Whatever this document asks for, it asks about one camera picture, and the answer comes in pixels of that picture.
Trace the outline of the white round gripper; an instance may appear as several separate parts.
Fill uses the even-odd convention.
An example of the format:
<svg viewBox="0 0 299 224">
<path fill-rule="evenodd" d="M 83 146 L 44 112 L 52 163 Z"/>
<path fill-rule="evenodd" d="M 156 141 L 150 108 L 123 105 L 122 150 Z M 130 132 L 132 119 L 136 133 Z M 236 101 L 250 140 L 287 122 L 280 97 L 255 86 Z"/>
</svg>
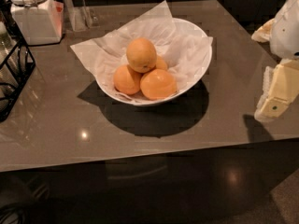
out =
<svg viewBox="0 0 299 224">
<path fill-rule="evenodd" d="M 269 122 L 280 117 L 299 95 L 299 0 L 287 0 L 251 39 L 269 42 L 271 52 L 282 59 L 275 68 L 265 68 L 263 94 L 254 113 L 256 120 Z"/>
</svg>

